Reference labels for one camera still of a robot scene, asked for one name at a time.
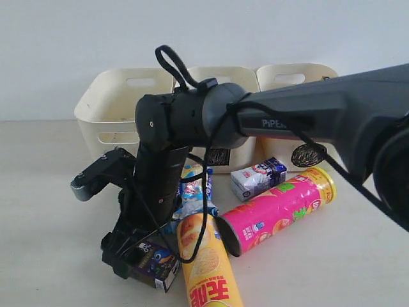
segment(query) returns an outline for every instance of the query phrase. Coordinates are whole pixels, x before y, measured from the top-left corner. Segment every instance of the can lid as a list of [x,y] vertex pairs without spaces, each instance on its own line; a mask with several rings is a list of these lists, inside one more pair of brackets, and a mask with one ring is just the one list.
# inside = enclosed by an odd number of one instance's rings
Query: can lid
[[319,171],[325,177],[325,179],[328,180],[329,187],[331,188],[331,192],[332,192],[332,198],[331,198],[330,201],[333,201],[334,199],[336,199],[337,198],[337,188],[336,188],[336,185],[335,185],[334,181],[332,180],[331,176],[326,171],[324,171],[322,168],[320,168],[319,166],[313,166],[312,168]]
[[224,216],[219,216],[216,223],[226,249],[234,257],[239,257],[242,254],[242,244],[230,222]]

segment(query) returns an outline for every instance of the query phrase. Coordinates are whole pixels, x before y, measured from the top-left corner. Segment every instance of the white table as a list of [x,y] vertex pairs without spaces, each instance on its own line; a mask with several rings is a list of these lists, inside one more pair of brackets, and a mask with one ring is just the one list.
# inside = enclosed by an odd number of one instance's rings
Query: white table
[[[91,162],[76,122],[0,123],[0,142],[0,306],[187,305],[183,274],[163,294],[101,262],[118,189],[75,199]],[[336,201],[231,258],[246,306],[409,306],[409,234],[332,174]],[[222,212],[239,204],[214,181]]]

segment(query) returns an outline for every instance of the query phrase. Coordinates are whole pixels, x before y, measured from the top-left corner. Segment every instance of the white storage basket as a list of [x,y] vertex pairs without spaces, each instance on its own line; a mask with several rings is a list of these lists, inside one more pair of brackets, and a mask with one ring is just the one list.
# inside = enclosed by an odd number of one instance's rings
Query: white storage basket
[[145,94],[171,93],[173,77],[161,68],[124,68],[101,73],[74,114],[92,159],[116,146],[133,155],[138,146],[135,106]]
[[[189,73],[197,81],[215,77],[219,84],[237,83],[246,91],[259,91],[256,74],[253,70],[244,67],[192,67]],[[212,166],[215,173],[230,173],[232,171],[245,168],[254,163],[254,151],[256,150],[256,138],[251,137],[239,148],[229,151],[230,158],[228,165]],[[193,154],[204,157],[204,148],[194,148]]]
[[[337,77],[337,73],[331,68],[319,64],[287,64],[287,65],[267,65],[257,70],[257,78],[261,91],[273,90],[284,86],[291,86],[298,83],[318,81],[323,77]],[[294,149],[302,144],[303,141],[268,139],[262,138],[261,144],[267,157],[275,157],[280,160],[288,171],[303,171],[291,162],[291,155]],[[336,149],[328,143],[320,143],[327,147],[328,154],[338,163],[341,163]],[[331,171],[331,166],[323,161],[318,164],[326,171]]]

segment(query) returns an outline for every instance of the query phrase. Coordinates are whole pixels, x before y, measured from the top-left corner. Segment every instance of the chip can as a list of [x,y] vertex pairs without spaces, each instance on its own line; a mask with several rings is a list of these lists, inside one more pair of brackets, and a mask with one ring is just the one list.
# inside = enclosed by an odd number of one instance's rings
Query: chip can
[[[203,214],[186,217],[177,227],[180,255],[187,259],[193,254],[203,223]],[[191,307],[242,307],[243,302],[233,270],[213,216],[208,215],[206,231],[190,264],[182,264]]]
[[219,216],[217,224],[228,251],[238,257],[335,197],[331,177],[312,167]]

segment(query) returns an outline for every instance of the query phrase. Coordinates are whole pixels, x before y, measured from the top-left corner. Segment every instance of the robotic arm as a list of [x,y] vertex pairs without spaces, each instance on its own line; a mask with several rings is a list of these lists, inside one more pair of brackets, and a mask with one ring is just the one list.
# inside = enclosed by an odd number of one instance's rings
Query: robotic arm
[[[162,51],[180,73],[163,59]],[[135,230],[144,230],[144,235],[157,231],[170,219],[178,205],[176,190],[191,148],[237,148],[250,136],[301,138],[319,155],[318,162],[327,160],[369,201],[409,231],[409,65],[247,93],[237,84],[217,84],[215,79],[196,82],[168,46],[159,47],[156,55],[180,88],[175,93],[145,95],[138,101],[136,158],[127,153],[118,158],[132,161],[128,168],[124,166],[123,181],[113,182],[123,188],[127,200],[120,197],[116,226],[120,231],[107,235],[102,244],[104,253],[111,250],[109,260],[104,256],[103,260],[117,274],[126,276],[123,270],[118,273],[117,259],[121,257],[113,246],[129,244]],[[193,89],[187,88],[185,80]],[[314,141],[332,143],[346,170]],[[95,163],[98,167],[90,166],[72,182],[81,200],[101,190],[92,186],[100,182],[100,169],[107,169],[106,156]],[[362,187],[372,173],[380,200]],[[130,259],[122,258],[128,263]]]

